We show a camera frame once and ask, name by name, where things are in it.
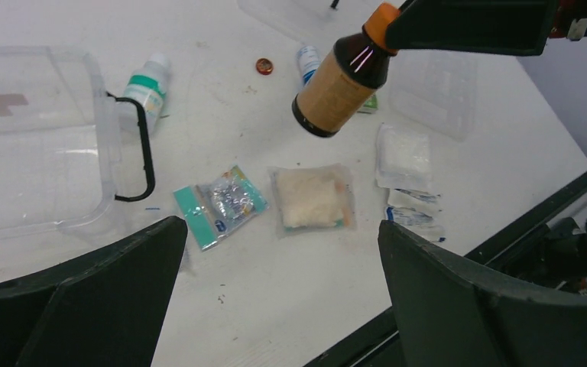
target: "plastic box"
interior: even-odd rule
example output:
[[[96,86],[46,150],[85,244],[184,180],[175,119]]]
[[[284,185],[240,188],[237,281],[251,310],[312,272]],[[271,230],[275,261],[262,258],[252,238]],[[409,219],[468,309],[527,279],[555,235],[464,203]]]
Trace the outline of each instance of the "plastic box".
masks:
[[[333,10],[331,0],[238,0],[240,9],[250,16],[302,44],[316,46],[322,54],[330,52],[337,39],[359,32],[381,3],[340,0]],[[476,75],[475,55],[403,50],[388,71],[392,108],[464,140],[475,124]]]
[[[96,221],[119,161],[115,103],[90,55],[0,47],[0,239]]]

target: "container handle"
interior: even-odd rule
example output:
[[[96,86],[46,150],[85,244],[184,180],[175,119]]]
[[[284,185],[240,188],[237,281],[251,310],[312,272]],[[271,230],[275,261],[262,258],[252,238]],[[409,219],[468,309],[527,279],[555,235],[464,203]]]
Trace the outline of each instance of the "container handle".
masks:
[[[124,201],[126,203],[133,203],[134,201],[141,201],[146,199],[154,191],[156,187],[156,177],[154,176],[154,163],[151,158],[150,149],[150,133],[148,131],[148,120],[145,116],[145,110],[143,106],[136,101],[128,97],[116,97],[113,94],[107,92],[107,96],[113,97],[116,102],[127,102],[131,103],[136,107],[136,113],[138,114],[138,128],[141,131],[141,149],[143,150],[143,170],[145,171],[145,180],[148,183],[148,188],[138,196],[120,196],[115,195],[114,199],[118,201]]]

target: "white table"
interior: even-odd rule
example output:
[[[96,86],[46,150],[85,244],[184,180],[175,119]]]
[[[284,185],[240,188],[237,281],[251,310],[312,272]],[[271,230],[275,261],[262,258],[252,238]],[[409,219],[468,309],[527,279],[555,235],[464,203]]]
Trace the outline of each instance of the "white table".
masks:
[[[172,206],[173,190],[211,180],[234,162],[269,199],[269,166],[338,162],[354,175],[356,232],[278,240],[271,213],[205,253],[190,236],[190,269],[177,279],[154,365],[300,366],[390,306],[376,242],[384,191],[374,183],[375,136],[382,122],[430,130],[392,112],[385,88],[376,115],[354,117],[334,138],[313,137],[290,112],[300,82],[297,43],[232,0],[0,2],[0,46],[30,44],[90,51],[114,93],[152,51],[170,56],[170,117],[152,138],[152,206]],[[255,72],[259,57],[273,61],[273,74]],[[474,132],[464,143],[430,132],[444,247],[460,255],[587,171],[518,62],[480,60]],[[125,162],[140,167],[138,143],[125,141]],[[142,177],[140,170],[128,176]],[[21,250],[25,261],[0,249],[0,281],[90,249],[30,246]]]

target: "white bottle cap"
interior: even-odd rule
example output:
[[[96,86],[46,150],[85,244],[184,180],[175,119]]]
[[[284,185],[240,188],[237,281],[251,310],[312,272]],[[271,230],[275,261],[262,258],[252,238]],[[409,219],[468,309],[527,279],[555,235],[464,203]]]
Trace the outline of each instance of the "white bottle cap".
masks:
[[[165,54],[155,52],[150,56],[150,61],[153,61],[164,67],[165,70],[170,71],[170,59],[168,59]]]

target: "small round object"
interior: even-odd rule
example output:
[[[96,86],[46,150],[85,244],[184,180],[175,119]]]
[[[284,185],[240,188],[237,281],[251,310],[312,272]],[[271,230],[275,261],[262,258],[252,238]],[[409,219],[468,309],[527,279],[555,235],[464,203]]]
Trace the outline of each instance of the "small round object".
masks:
[[[255,63],[255,69],[262,75],[269,75],[273,72],[273,63],[262,57]]]

